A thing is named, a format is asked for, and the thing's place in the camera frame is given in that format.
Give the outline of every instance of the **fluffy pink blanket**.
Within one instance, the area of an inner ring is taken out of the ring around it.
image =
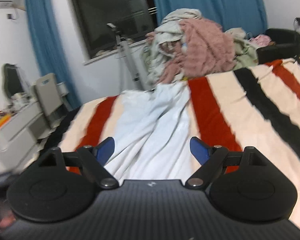
[[[185,33],[187,51],[182,53],[180,42],[174,45],[175,58],[166,63],[159,83],[171,83],[180,71],[194,78],[234,68],[233,39],[219,24],[202,18],[182,20],[179,25]]]

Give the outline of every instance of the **light blue fabric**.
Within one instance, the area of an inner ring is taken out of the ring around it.
[[[154,0],[158,23],[170,12],[180,8],[199,9],[205,18],[223,26],[224,31],[242,27],[254,36],[267,29],[263,0]]]
[[[58,82],[65,82],[67,99],[73,108],[81,105],[61,45],[51,0],[26,0],[29,31],[41,75],[55,73]]]

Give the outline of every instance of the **pile of blankets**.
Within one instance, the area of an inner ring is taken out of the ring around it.
[[[222,27],[196,9],[168,14],[147,34],[143,60],[152,84],[224,72],[234,67],[234,43]]]

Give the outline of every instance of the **window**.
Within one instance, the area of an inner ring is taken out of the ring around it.
[[[118,26],[134,41],[154,28],[147,0],[72,0],[79,26],[91,58],[100,50],[116,46],[114,33],[107,23]]]

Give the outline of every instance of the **striped blanket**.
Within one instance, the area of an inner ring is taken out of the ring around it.
[[[189,136],[231,151],[255,146],[296,186],[298,201],[290,220],[300,228],[300,60],[211,74],[188,86]],[[113,136],[124,111],[122,97],[91,101],[66,117],[59,127],[65,133],[58,135],[62,151]],[[191,158],[196,171],[200,164]]]

